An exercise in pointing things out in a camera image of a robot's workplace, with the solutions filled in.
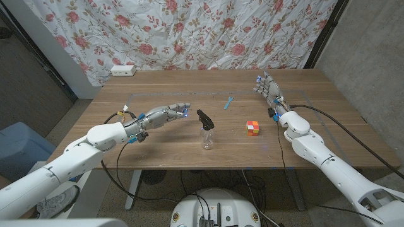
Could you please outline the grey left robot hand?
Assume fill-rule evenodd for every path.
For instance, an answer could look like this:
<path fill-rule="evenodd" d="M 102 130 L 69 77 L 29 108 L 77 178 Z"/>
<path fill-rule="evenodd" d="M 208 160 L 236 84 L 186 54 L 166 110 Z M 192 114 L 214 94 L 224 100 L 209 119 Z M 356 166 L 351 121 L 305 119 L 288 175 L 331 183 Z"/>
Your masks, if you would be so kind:
<path fill-rule="evenodd" d="M 190 106 L 190 103 L 175 103 L 153 108 L 144 117 L 125 124 L 124 129 L 128 136 L 135 136 L 147 130 L 162 127 L 168 122 L 187 117 L 187 110 Z"/>

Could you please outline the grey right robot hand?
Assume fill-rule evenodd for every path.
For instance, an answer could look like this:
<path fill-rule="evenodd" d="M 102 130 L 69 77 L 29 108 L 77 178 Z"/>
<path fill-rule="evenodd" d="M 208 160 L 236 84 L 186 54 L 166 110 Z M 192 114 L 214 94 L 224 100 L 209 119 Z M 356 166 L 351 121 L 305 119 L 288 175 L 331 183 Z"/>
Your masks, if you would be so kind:
<path fill-rule="evenodd" d="M 276 114 L 283 115 L 289 111 L 289 106 L 284 100 L 279 85 L 266 71 L 264 71 L 264 76 L 257 77 L 254 91 L 260 93 L 266 99 L 268 105 Z"/>

